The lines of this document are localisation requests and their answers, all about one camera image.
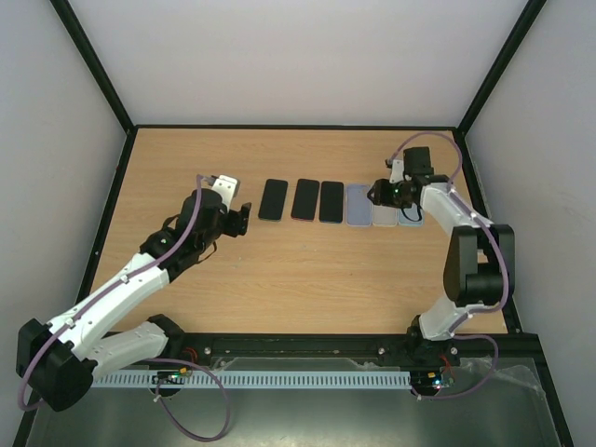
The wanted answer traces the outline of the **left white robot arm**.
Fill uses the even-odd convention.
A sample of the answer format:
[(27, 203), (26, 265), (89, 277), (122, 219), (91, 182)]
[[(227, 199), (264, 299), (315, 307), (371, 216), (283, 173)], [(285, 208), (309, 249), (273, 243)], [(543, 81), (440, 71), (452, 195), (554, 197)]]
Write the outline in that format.
[(24, 401), (30, 387), (51, 409), (63, 411), (107, 374), (138, 361), (178, 358), (184, 332), (163, 314), (126, 332), (108, 332), (144, 299), (208, 259), (217, 238), (245, 235), (250, 212), (249, 203), (230, 210), (219, 193), (193, 191), (180, 213), (167, 218), (107, 283), (47, 323), (35, 318), (25, 323), (16, 361), (19, 407), (30, 410)]

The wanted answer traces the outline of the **beige phone case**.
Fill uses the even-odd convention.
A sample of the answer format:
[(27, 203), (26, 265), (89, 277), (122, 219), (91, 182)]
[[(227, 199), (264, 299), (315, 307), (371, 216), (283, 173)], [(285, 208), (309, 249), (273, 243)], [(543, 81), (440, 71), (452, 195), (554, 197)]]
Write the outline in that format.
[(372, 206), (372, 225), (394, 227), (398, 225), (398, 210), (385, 206)]

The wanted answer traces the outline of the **black phone white edge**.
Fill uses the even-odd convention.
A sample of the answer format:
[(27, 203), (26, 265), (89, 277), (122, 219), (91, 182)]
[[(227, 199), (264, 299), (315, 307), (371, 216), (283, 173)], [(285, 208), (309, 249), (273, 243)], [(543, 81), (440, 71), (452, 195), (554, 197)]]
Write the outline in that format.
[(315, 218), (320, 183), (316, 180), (299, 179), (296, 184), (291, 207), (291, 217), (295, 220), (312, 222)]

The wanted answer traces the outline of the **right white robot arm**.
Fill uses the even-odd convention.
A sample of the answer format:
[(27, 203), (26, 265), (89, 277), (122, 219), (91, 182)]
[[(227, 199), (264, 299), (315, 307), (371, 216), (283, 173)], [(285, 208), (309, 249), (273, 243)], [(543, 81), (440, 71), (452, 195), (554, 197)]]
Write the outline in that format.
[(456, 191), (454, 179), (431, 166), (430, 149), (412, 147), (386, 161), (390, 177), (374, 182), (367, 198), (375, 206), (416, 208), (450, 237), (442, 274), (443, 294), (408, 328), (406, 353), (419, 365), (472, 317), (503, 309), (515, 287), (515, 235), (507, 224), (493, 223)]

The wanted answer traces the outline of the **dark blue phone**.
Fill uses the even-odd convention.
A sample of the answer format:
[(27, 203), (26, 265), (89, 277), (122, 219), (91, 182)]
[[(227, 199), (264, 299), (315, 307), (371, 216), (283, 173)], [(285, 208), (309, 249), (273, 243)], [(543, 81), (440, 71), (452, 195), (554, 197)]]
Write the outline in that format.
[(322, 223), (341, 224), (344, 219), (345, 186), (341, 182), (323, 181), (320, 187), (318, 217)]

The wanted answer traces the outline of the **lilac phone case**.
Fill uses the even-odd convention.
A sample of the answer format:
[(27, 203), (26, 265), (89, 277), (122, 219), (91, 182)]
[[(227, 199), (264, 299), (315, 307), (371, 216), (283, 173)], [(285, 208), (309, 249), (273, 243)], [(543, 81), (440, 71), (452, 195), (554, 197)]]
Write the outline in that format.
[(368, 227), (373, 222), (372, 202), (367, 194), (370, 186), (363, 183), (350, 183), (345, 189), (346, 223), (355, 227)]

